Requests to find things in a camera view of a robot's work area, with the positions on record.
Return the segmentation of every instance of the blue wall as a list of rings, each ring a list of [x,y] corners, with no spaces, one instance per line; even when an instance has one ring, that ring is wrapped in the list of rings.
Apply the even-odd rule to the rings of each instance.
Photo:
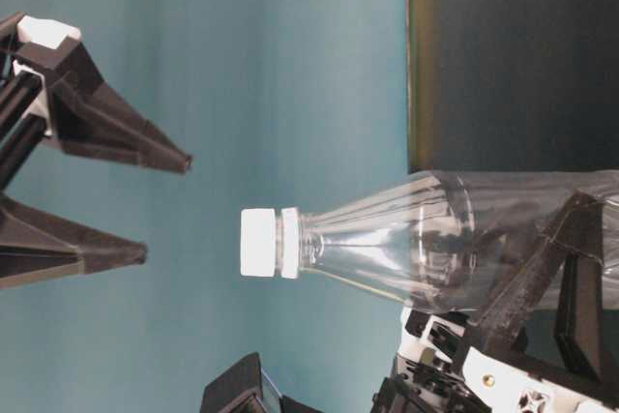
[[[239,211],[329,209],[405,174],[404,0],[0,0],[82,29],[185,178],[40,148],[9,194],[148,243],[142,267],[0,295],[8,411],[197,411],[258,350],[282,389],[368,411],[395,304],[322,278],[244,280]]]

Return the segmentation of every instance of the plastic bottle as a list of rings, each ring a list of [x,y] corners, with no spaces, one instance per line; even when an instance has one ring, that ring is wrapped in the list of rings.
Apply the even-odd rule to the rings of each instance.
[[[576,190],[604,202],[604,306],[619,308],[619,171],[425,171],[322,214],[242,212],[241,273],[320,273],[424,311],[473,310]],[[553,308],[560,277],[540,303]]]

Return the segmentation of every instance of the bottle cap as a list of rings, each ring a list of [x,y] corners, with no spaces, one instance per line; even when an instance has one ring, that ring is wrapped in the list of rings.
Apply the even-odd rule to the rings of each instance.
[[[276,262],[276,221],[272,208],[241,212],[241,274],[272,277]]]

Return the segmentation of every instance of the screw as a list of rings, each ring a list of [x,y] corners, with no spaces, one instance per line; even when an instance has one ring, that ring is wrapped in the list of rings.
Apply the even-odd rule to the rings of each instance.
[[[482,378],[482,381],[484,381],[484,385],[486,387],[494,387],[494,383],[496,382],[496,379],[494,379],[494,376],[492,374],[486,374]]]

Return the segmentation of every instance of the dark panel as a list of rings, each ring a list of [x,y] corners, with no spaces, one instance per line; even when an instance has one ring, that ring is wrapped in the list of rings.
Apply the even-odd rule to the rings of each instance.
[[[412,169],[619,166],[619,0],[411,0]]]

